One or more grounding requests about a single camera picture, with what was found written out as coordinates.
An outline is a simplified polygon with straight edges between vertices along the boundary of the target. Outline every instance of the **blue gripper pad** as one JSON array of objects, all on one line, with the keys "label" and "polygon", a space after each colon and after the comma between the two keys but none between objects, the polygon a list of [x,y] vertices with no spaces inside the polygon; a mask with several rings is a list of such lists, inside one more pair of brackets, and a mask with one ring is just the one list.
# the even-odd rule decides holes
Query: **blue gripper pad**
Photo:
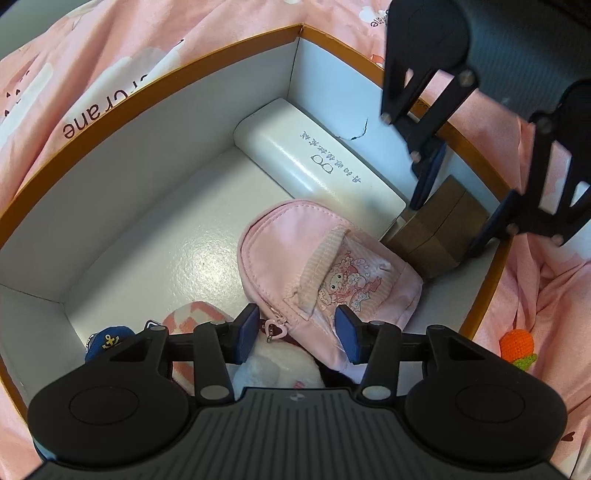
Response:
[{"label": "blue gripper pad", "polygon": [[236,342],[236,364],[239,365],[246,362],[246,359],[251,352],[252,346],[254,345],[256,336],[259,332],[260,319],[260,309],[258,306],[254,305],[252,309],[243,310],[238,318],[236,318],[234,321],[234,323],[242,323],[242,326],[238,331],[238,341]]},{"label": "blue gripper pad", "polygon": [[359,347],[355,325],[340,306],[335,310],[335,329],[349,362],[352,364],[360,363],[361,349]]}]

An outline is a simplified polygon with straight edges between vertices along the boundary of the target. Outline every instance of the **anchor emblem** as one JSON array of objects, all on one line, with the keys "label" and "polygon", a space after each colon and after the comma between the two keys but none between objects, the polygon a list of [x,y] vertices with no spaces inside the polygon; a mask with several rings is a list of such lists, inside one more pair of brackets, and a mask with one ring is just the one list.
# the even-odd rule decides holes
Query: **anchor emblem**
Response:
[{"label": "anchor emblem", "polygon": [[112,337],[111,335],[107,334],[105,335],[105,344],[102,345],[102,347],[107,350],[108,348],[117,345],[117,343],[119,343],[119,336]]}]

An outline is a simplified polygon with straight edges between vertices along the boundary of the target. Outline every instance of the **green crochet leaves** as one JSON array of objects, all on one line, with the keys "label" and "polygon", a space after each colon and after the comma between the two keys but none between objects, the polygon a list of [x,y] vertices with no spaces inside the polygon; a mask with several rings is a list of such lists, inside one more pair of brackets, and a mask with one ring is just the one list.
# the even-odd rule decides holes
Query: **green crochet leaves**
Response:
[{"label": "green crochet leaves", "polygon": [[528,355],[524,358],[518,358],[513,362],[513,365],[527,372],[529,367],[531,367],[531,364],[534,363],[537,359],[538,356],[535,353],[532,353],[531,355]]}]

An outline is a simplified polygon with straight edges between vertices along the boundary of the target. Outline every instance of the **cartoon character print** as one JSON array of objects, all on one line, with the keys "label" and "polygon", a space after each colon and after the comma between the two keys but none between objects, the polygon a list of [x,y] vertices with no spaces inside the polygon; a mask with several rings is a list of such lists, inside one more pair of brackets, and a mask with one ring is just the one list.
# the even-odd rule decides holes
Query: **cartoon character print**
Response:
[{"label": "cartoon character print", "polygon": [[351,257],[350,251],[340,255],[320,285],[320,308],[333,310],[346,304],[354,312],[361,312],[361,303],[382,283],[380,277],[368,281],[363,274],[364,267],[365,260]]}]

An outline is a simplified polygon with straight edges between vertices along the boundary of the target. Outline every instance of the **cardboard box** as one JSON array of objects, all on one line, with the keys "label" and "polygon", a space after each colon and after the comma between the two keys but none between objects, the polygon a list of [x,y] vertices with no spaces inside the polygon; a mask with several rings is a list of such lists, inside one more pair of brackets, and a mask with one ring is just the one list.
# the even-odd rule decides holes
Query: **cardboard box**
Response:
[{"label": "cardboard box", "polygon": [[454,177],[445,179],[418,211],[406,209],[384,244],[423,278],[456,268],[488,212]]}]

